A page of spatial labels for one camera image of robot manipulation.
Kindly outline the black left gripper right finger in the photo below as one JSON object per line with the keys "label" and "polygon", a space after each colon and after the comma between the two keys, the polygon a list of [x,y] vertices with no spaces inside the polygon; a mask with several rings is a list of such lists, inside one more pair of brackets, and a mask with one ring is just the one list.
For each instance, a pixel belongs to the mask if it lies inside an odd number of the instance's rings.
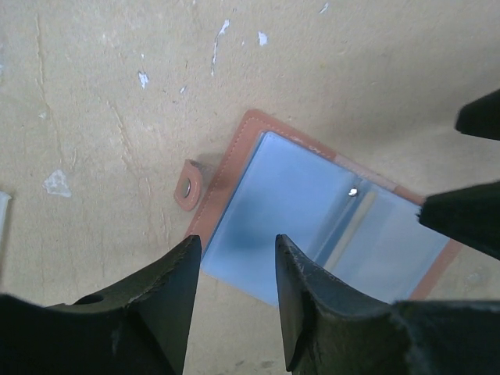
{"label": "black left gripper right finger", "polygon": [[496,301],[400,301],[357,291],[286,235],[275,242],[285,366],[294,374],[496,374]]}

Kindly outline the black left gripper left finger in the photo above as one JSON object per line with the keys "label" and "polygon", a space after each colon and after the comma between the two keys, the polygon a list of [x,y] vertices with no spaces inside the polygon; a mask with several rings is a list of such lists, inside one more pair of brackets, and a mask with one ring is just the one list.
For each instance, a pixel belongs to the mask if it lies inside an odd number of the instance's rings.
{"label": "black left gripper left finger", "polygon": [[3,374],[181,374],[202,244],[191,235],[154,263],[72,305],[1,296]]}

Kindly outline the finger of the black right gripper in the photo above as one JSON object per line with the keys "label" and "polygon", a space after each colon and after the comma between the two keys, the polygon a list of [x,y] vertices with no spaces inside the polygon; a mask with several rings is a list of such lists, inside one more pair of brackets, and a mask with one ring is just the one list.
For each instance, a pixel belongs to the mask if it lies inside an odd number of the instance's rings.
{"label": "finger of the black right gripper", "polygon": [[461,134],[500,140],[500,90],[463,106],[458,113],[455,129]]}
{"label": "finger of the black right gripper", "polygon": [[499,183],[430,195],[419,223],[495,259],[499,258]]}

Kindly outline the pink leather card holder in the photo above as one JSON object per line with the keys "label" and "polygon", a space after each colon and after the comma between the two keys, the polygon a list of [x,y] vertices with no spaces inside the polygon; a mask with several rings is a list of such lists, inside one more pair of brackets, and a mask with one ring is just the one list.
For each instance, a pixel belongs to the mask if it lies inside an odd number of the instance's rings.
{"label": "pink leather card holder", "polygon": [[462,249],[418,222],[419,195],[257,109],[217,168],[185,162],[174,197],[194,212],[202,270],[269,305],[278,234],[383,302],[426,298]]}

